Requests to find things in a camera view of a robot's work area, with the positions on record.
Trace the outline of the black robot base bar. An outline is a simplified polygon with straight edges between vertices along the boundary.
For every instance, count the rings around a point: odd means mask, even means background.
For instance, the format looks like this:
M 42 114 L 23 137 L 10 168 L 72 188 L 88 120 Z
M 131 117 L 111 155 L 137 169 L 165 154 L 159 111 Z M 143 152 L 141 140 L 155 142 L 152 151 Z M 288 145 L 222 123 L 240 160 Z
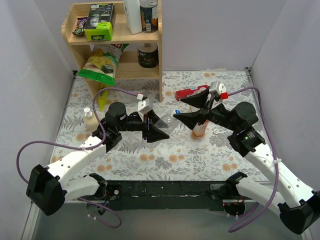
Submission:
M 228 193 L 225 181 L 109 180 L 102 197 L 84 195 L 88 201 L 106 203 L 114 211 L 190 210 L 221 211 L 225 205 L 241 205 L 245 197 Z

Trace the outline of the clear plastic bottle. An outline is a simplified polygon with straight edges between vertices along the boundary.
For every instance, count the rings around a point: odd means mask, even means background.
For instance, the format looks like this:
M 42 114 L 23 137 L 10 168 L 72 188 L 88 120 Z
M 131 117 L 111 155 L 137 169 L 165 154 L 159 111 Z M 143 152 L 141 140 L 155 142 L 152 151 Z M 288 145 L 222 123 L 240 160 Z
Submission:
M 189 112 L 190 112 L 190 113 L 197 112 L 198 110 L 199 110 L 199 108 L 197 108 L 197 107 L 194 107 L 194 106 L 190 106 L 190 107 L 189 107 Z

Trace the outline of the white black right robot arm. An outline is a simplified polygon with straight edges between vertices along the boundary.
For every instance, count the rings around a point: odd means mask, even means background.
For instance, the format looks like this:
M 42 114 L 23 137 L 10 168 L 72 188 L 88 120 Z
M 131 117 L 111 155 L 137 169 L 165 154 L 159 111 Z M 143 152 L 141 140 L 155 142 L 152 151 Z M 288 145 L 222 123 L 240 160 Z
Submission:
M 243 196 L 255 201 L 252 210 L 228 232 L 234 233 L 246 227 L 270 209 L 291 232 L 302 234 L 320 217 L 319 191 L 313 190 L 290 171 L 278 158 L 272 141 L 266 141 L 255 130 L 253 125 L 259 120 L 255 107 L 243 101 L 228 110 L 222 101 L 229 96 L 221 88 L 208 87 L 198 94 L 180 99 L 197 108 L 196 112 L 175 114 L 175 118 L 191 130 L 209 121 L 232 131 L 227 138 L 231 147 L 273 184 L 270 189 L 248 180 L 245 173 L 237 172 L 216 190 L 217 194 L 228 198 Z

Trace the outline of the small clear water bottle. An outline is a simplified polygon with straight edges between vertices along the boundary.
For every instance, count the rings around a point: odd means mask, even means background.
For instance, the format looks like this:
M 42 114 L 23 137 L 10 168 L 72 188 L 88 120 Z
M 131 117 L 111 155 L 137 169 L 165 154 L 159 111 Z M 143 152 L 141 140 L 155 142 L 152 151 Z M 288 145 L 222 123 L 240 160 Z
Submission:
M 173 114 L 166 114 L 155 123 L 155 127 L 170 136 L 178 124 L 179 121 L 173 117 Z

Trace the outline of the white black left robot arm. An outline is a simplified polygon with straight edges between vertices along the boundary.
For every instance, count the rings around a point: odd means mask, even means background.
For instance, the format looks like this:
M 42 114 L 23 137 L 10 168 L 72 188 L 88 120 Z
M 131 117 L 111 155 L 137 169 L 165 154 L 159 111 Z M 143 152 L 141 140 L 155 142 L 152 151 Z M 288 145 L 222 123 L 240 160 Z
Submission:
M 57 212 L 66 201 L 88 196 L 102 200 L 107 181 L 96 173 L 74 180 L 73 177 L 93 160 L 111 151 L 121 140 L 122 132 L 141 132 L 148 143 L 169 139 L 154 122 L 159 117 L 146 100 L 138 102 L 138 111 L 127 114 L 122 102 L 112 103 L 102 125 L 80 146 L 79 150 L 45 167 L 35 166 L 30 174 L 26 195 L 47 216 Z

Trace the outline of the orange juice bottle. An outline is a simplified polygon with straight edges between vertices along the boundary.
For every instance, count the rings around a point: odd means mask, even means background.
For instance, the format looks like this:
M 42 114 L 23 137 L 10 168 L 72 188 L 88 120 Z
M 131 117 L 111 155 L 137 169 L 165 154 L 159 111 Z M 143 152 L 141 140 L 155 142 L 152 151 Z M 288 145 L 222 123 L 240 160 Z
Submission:
M 208 126 L 208 123 L 209 123 L 209 121 L 206 120 L 201 125 L 197 124 L 192 130 L 192 136 L 194 138 L 202 138 L 202 137 L 204 137 L 205 133 L 206 133 L 207 126 Z

